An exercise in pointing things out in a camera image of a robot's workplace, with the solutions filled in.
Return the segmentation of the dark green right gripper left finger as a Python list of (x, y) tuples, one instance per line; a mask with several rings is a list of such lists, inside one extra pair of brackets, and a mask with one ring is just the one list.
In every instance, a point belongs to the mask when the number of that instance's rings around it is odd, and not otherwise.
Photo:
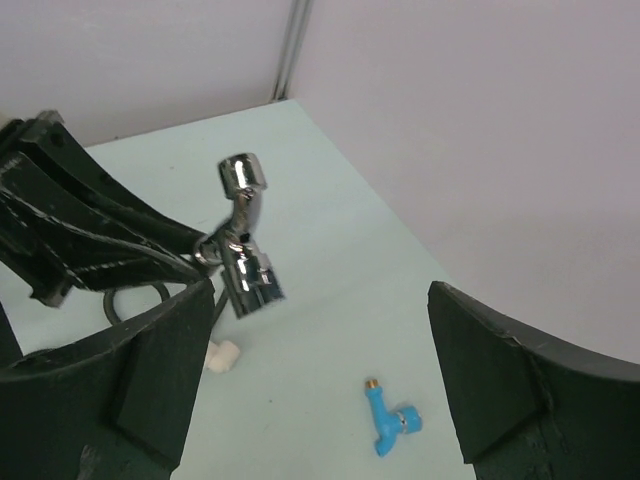
[(4, 479), (168, 479), (213, 327), (204, 280), (118, 325), (25, 355), (1, 319)]

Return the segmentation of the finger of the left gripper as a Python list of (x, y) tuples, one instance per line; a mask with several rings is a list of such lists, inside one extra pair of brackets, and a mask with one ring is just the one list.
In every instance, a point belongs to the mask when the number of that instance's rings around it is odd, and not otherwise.
[(1, 127), (1, 152), (25, 154), (83, 204), (168, 250), (191, 250), (204, 235), (135, 196), (94, 160), (60, 120), (8, 121)]
[(1, 262), (49, 307), (72, 288), (106, 292), (200, 279), (193, 262), (66, 193), (49, 202), (1, 191)]

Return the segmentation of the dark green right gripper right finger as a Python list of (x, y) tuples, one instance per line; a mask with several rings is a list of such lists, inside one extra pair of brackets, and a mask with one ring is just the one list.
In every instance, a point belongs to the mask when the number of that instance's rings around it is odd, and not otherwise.
[(428, 315), (465, 463), (479, 479), (636, 479), (639, 367), (441, 281)]

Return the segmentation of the blue plastic faucet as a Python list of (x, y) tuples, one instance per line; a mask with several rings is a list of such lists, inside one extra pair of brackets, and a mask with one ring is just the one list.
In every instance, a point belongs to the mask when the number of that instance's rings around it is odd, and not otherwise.
[(386, 407), (384, 390), (377, 379), (365, 381), (365, 396), (378, 435), (374, 449), (379, 457), (386, 456), (393, 449), (399, 435), (411, 435), (423, 429), (422, 417), (414, 406), (409, 405), (396, 410)]

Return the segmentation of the chrome metal faucet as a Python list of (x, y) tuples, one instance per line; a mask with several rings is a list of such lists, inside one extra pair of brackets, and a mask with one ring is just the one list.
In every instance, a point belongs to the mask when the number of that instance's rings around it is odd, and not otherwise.
[(206, 267), (222, 268), (227, 297), (242, 318), (285, 298), (271, 261), (254, 238), (267, 181), (252, 153), (221, 160), (218, 173), (232, 212), (195, 243), (193, 254)]

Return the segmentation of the white pipe elbow fitting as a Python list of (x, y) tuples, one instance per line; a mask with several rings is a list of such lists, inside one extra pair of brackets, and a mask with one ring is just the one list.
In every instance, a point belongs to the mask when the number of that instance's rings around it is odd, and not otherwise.
[(229, 340), (219, 344), (209, 341), (204, 360), (204, 368), (216, 374), (229, 372), (239, 359), (241, 351)]

